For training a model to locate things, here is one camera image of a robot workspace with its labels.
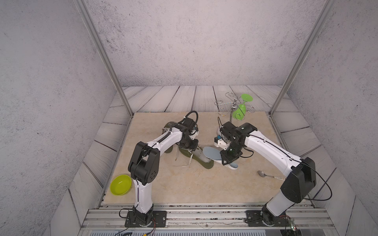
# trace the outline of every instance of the lime green bowl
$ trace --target lime green bowl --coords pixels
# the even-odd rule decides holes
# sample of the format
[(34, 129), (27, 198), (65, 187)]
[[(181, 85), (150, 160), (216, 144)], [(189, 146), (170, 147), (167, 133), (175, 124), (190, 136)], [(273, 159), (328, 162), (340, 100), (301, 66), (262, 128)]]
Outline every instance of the lime green bowl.
[(131, 189), (131, 178), (126, 174), (117, 176), (110, 184), (110, 191), (113, 195), (121, 196)]

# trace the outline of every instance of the gray wall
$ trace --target gray wall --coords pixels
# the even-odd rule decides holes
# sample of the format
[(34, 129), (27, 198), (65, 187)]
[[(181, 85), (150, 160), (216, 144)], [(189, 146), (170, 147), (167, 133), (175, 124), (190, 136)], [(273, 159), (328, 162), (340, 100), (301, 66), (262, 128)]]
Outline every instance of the gray wall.
[(42, 235), (115, 94), (72, 0), (0, 3), (0, 234)]
[(289, 90), (378, 222), (378, 1), (340, 0)]
[(325, 0), (85, 0), (122, 86), (281, 85)]

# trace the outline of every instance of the spoon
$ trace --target spoon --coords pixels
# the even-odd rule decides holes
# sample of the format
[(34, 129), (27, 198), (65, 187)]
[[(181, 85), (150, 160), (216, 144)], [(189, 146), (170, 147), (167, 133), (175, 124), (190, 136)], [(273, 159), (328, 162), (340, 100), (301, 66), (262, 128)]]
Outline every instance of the spoon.
[(286, 180), (286, 178), (281, 178), (281, 177), (273, 176), (273, 175), (267, 175), (267, 174), (264, 173), (264, 171), (261, 171), (261, 170), (258, 170), (257, 173), (258, 173), (261, 177), (268, 176), (268, 177), (272, 177), (272, 178), (275, 178), (275, 179)]

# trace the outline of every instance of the mounting plate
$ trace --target mounting plate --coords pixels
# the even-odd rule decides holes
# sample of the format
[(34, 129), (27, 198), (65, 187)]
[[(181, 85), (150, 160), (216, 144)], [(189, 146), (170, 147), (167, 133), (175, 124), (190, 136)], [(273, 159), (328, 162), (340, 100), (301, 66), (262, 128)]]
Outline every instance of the mounting plate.
[[(252, 221), (250, 223), (247, 222), (249, 227), (265, 227), (266, 225), (262, 222), (261, 219), (261, 211), (245, 211), (245, 214), (247, 215), (247, 221)], [(290, 223), (289, 221), (284, 219), (279, 219), (277, 223), (275, 223), (272, 227), (289, 227)]]
[[(167, 220), (167, 212), (166, 211), (153, 211), (152, 216), (155, 218), (156, 222), (156, 228), (164, 228), (166, 225)], [(136, 222), (132, 222), (130, 219), (135, 219), (134, 213), (132, 211), (129, 211), (127, 213), (127, 218), (125, 222), (125, 227), (128, 228), (146, 228), (145, 226), (141, 226), (140, 224)], [(154, 224), (153, 222), (148, 225), (147, 227), (153, 228)]]

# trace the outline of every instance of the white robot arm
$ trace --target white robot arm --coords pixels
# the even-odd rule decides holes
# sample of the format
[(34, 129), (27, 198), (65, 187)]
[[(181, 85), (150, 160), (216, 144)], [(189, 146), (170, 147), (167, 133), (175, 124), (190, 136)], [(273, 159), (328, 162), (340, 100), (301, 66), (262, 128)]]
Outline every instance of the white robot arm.
[[(195, 113), (196, 121), (188, 118)], [(144, 143), (139, 142), (134, 149), (128, 170), (135, 185), (135, 204), (128, 213), (129, 222), (148, 225), (153, 218), (152, 181), (159, 171), (160, 156), (175, 143), (182, 149), (194, 151), (198, 140), (198, 113), (189, 112), (178, 123), (169, 122), (169, 130), (156, 139)]]
[(280, 191), (262, 209), (263, 223), (272, 226), (289, 207), (300, 203), (315, 187), (315, 163), (310, 158), (301, 159), (276, 145), (256, 127), (244, 123), (235, 127), (227, 122), (220, 127), (222, 136), (214, 139), (214, 145), (221, 147), (222, 164), (237, 160), (243, 148), (252, 149), (275, 165), (286, 176)]

